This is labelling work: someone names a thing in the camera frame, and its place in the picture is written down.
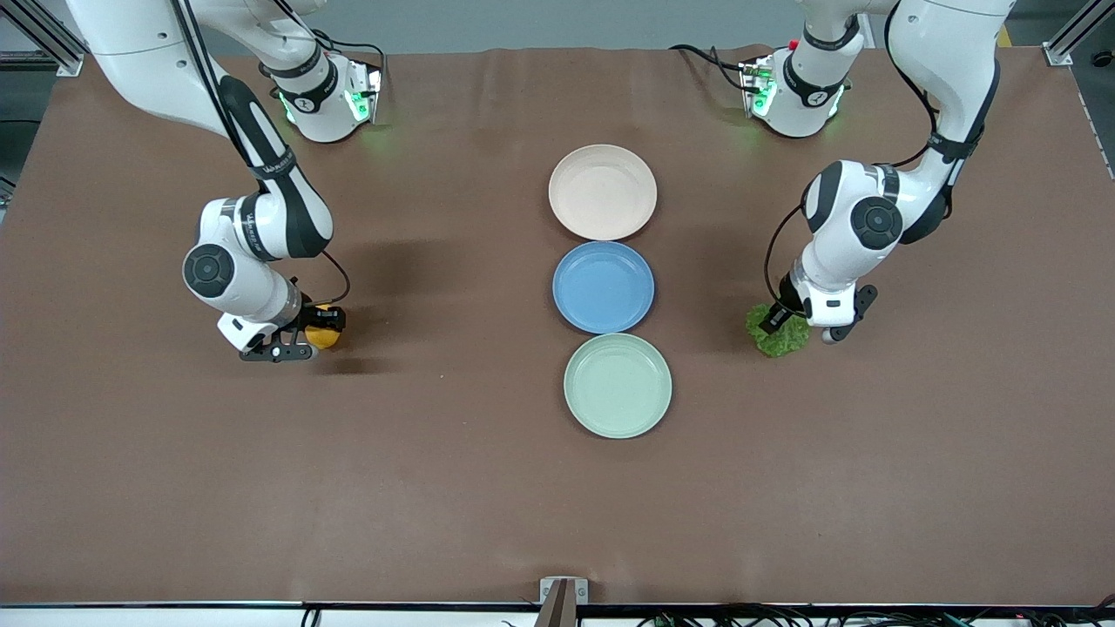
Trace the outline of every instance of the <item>table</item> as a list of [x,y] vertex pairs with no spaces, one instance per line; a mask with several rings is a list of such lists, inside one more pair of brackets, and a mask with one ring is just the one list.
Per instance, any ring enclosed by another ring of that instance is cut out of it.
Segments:
[[[180,276],[203,204],[253,189],[234,152],[86,64],[0,230],[0,599],[517,600],[572,573],[600,602],[1095,602],[1112,183],[1072,75],[999,55],[953,218],[871,274],[849,341],[777,360],[743,321],[775,224],[831,161],[927,135],[885,54],[802,141],[678,52],[392,57],[375,128],[311,145],[281,124],[353,280],[342,344],[282,366],[241,363]],[[266,93],[253,59],[225,65]],[[591,143],[659,184],[627,242],[675,397],[633,441],[589,434],[561,392],[586,336],[550,300],[579,240],[546,181]],[[787,229],[778,273],[807,235]],[[322,259],[279,268],[341,287]]]

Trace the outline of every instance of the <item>light green plate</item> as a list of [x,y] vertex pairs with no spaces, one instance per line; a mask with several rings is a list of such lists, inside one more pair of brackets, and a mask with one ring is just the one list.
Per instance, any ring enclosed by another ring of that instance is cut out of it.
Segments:
[[604,437],[647,433],[662,419],[672,393],[662,355],[628,334],[590,339],[565,367],[565,403],[585,428]]

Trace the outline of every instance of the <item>metal frame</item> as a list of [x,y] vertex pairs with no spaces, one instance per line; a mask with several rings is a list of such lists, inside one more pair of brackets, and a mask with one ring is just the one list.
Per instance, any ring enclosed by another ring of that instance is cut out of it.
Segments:
[[570,577],[547,577],[540,583],[543,586],[544,602],[534,620],[534,627],[574,627],[576,625],[576,605],[579,602],[576,588],[584,586],[584,597],[588,601],[589,583],[584,579]]
[[735,619],[747,624],[772,612],[792,612],[798,627],[823,627],[830,619],[849,621],[849,627],[873,627],[876,612],[902,612],[914,618],[934,619],[938,625],[957,627],[1034,627],[1029,618],[1044,625],[1059,617],[1067,627],[1115,627],[1115,595],[1098,606],[982,606],[982,605],[803,605],[803,604],[659,604],[576,605],[572,598],[576,578],[558,578],[543,606],[525,602],[298,602],[298,601],[161,601],[161,602],[69,602],[0,604],[0,624],[9,627],[71,627],[97,623],[120,627],[165,625],[237,625],[242,627],[289,627],[302,617],[303,625],[337,627],[527,627],[532,619],[545,627],[637,627],[670,624],[670,617],[686,617],[690,624],[711,627]]
[[539,581],[539,602],[546,602],[546,596],[550,595],[550,588],[563,580],[569,579],[573,585],[573,590],[576,592],[576,605],[588,605],[589,604],[589,580],[584,577],[569,577],[569,576],[556,576],[556,577],[543,577]]
[[1092,35],[1104,20],[1115,13],[1115,0],[1092,0],[1086,2],[1080,10],[1068,20],[1053,39],[1041,44],[1045,50],[1046,61],[1050,66],[1070,66],[1073,57],[1069,52],[1075,49],[1080,41]]
[[89,49],[42,4],[36,0],[0,0],[0,13],[58,64],[58,76],[80,74]]

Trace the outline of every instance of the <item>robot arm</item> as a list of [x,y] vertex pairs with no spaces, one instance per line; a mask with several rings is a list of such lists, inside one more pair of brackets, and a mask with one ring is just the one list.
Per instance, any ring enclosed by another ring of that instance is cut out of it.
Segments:
[[381,68],[326,51],[294,12],[314,11],[324,0],[302,0],[297,7],[289,0],[193,0],[192,4],[201,23],[240,41],[260,59],[261,69],[279,86],[288,119],[308,139],[343,139],[371,118]]
[[[192,45],[196,33],[178,1],[69,0],[69,6],[125,99],[229,137],[260,182],[259,192],[212,201],[202,211],[196,244],[183,264],[186,286],[223,312],[217,327],[245,358],[313,357],[312,346],[284,345],[279,332],[310,324],[339,330],[343,312],[308,307],[309,299],[266,263],[321,253],[333,232],[329,210],[251,89]],[[277,344],[264,344],[268,337]]]
[[940,103],[937,131],[913,171],[841,161],[813,180],[803,199],[813,241],[783,278],[767,332],[797,310],[826,328],[826,340],[843,339],[875,297],[871,286],[856,289],[860,278],[900,242],[918,241],[940,224],[982,135],[998,85],[996,37],[1011,4],[899,2],[888,23],[890,51],[895,66]]
[[787,137],[813,135],[844,93],[844,79],[863,49],[857,13],[886,13],[898,0],[797,0],[805,28],[796,47],[756,61],[745,78],[758,89],[746,95],[747,110]]

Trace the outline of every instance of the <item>yellow fruit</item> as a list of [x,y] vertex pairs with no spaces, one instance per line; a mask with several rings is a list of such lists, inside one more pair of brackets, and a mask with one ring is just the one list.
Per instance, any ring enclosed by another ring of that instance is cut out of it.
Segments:
[[337,338],[339,337],[341,337],[341,334],[333,329],[306,328],[306,339],[313,346],[317,346],[319,350],[324,350],[337,344]]

